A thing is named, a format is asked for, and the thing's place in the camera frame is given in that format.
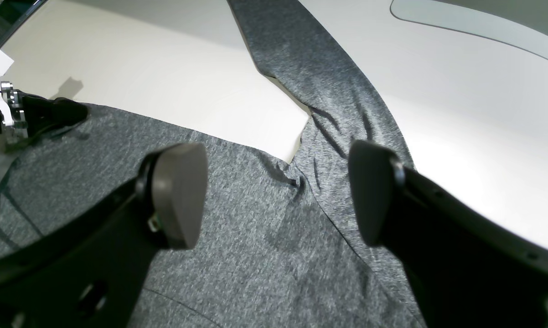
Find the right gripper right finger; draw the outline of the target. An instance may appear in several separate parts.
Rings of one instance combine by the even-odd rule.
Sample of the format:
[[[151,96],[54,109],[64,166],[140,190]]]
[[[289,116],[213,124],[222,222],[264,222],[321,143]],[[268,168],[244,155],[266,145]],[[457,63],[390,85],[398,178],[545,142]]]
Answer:
[[[399,259],[429,328],[548,328],[548,249],[370,141],[352,143],[348,176],[364,243]]]

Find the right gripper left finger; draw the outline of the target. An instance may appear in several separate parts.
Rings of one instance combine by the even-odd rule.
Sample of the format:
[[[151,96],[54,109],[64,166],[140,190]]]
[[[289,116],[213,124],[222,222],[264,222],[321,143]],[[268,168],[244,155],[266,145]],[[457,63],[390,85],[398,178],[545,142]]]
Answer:
[[[195,247],[207,148],[147,155],[138,175],[49,236],[0,259],[0,328],[124,328],[163,249]]]

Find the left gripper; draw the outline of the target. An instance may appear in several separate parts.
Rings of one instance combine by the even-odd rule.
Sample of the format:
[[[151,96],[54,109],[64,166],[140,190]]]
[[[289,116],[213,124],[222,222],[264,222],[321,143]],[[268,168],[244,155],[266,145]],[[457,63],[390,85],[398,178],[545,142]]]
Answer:
[[[87,119],[89,109],[79,102],[24,96],[3,76],[14,60],[0,49],[0,135],[7,144],[19,144],[51,129],[71,127]]]

